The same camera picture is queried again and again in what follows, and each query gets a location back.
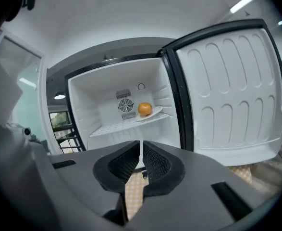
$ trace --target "fan grille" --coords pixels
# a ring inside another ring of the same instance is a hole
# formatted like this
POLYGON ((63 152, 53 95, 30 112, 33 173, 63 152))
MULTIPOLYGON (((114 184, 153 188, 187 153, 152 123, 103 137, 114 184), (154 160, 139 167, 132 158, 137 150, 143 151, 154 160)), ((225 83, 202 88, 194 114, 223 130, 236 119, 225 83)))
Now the fan grille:
POLYGON ((133 108, 133 103, 130 99, 122 99, 119 104, 119 109, 123 112, 129 112, 133 108))

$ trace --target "wooden floor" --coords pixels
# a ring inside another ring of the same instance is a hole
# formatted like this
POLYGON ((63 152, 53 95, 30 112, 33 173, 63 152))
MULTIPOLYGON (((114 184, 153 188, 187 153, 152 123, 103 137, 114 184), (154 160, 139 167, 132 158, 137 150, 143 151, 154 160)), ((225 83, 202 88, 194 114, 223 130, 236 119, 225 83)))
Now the wooden floor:
POLYGON ((282 158, 275 158, 251 165, 252 184, 269 199, 282 190, 282 158))

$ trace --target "wire shelf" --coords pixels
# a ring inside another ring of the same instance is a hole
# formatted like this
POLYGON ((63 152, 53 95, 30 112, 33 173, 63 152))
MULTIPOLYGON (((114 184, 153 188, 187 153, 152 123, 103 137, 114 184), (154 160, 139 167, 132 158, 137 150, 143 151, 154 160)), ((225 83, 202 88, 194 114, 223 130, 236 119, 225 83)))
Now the wire shelf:
POLYGON ((168 118, 168 114, 158 113, 152 118, 146 119, 144 121, 136 121, 135 118, 125 120, 123 122, 112 124, 112 125, 104 125, 94 131, 89 137, 96 137, 100 135, 115 133, 119 131, 123 131, 130 128, 135 128, 144 124, 148 124, 151 122, 155 122, 164 118, 168 118))

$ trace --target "door panel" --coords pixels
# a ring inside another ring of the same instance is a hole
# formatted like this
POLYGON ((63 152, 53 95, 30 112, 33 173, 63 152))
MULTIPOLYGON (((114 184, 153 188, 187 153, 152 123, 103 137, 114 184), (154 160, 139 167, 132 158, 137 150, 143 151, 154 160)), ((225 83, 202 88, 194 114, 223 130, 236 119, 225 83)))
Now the door panel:
POLYGON ((264 22, 247 22, 207 28, 163 49, 177 86, 186 86, 194 152, 226 166, 270 159, 282 145, 281 60, 264 22))

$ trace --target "white plate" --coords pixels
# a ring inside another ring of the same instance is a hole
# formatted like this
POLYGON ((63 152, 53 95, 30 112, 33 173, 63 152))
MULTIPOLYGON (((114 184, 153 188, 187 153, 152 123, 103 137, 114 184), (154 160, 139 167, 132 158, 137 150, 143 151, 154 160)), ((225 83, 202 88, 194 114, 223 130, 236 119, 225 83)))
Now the white plate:
POLYGON ((154 107, 154 108, 152 109, 152 112, 151 112, 150 115, 142 115, 142 116, 141 116, 140 114, 137 114, 135 120, 136 120, 136 121, 143 121, 143 120, 146 120, 146 119, 148 119, 148 118, 151 118, 151 117, 153 117, 154 115, 158 114, 162 109, 163 109, 162 106, 154 107))

